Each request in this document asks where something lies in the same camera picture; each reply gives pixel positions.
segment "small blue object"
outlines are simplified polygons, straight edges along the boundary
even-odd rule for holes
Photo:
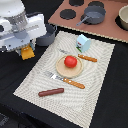
[[[85,52],[90,48],[91,40],[85,37],[83,34],[79,35],[76,41],[76,48],[80,52]]]

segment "knife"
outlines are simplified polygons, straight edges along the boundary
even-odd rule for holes
[[[74,85],[74,86],[76,86],[76,87],[78,87],[78,88],[81,88],[81,89],[84,89],[84,88],[85,88],[85,86],[84,86],[83,84],[77,83],[77,82],[72,81],[72,80],[67,79],[67,78],[59,77],[59,76],[53,74],[52,72],[45,71],[44,74],[45,74],[46,76],[52,78],[52,79],[61,80],[61,81],[66,82],[66,83],[68,83],[68,84]]]
[[[72,54],[72,53],[70,53],[70,52],[68,52],[68,51],[64,51],[64,50],[62,50],[62,49],[58,49],[58,50],[59,50],[60,52],[65,53],[65,54]],[[73,55],[76,55],[76,56],[78,56],[78,57],[81,58],[81,59],[85,59],[85,60],[92,61],[92,62],[97,62],[97,59],[92,58],[92,57],[88,57],[88,56],[84,56],[84,55],[80,55],[80,54],[73,54]]]

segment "black table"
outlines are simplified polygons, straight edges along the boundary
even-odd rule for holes
[[[45,23],[63,0],[22,0],[26,13],[42,12]],[[128,127],[128,44],[58,27],[59,30],[115,44],[90,128]],[[45,109],[13,95],[47,47],[36,46],[35,57],[22,60],[16,52],[0,52],[0,104],[30,115],[54,128],[80,128]]]

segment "sausage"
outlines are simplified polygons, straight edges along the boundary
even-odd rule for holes
[[[48,95],[53,95],[53,94],[58,94],[58,93],[63,93],[63,92],[64,92],[64,88],[58,88],[58,89],[52,89],[52,90],[39,92],[38,95],[39,97],[43,97],[43,96],[48,96]]]

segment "tomato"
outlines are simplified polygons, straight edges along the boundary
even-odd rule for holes
[[[64,64],[69,68],[74,68],[77,65],[77,59],[73,56],[67,56],[64,60]]]

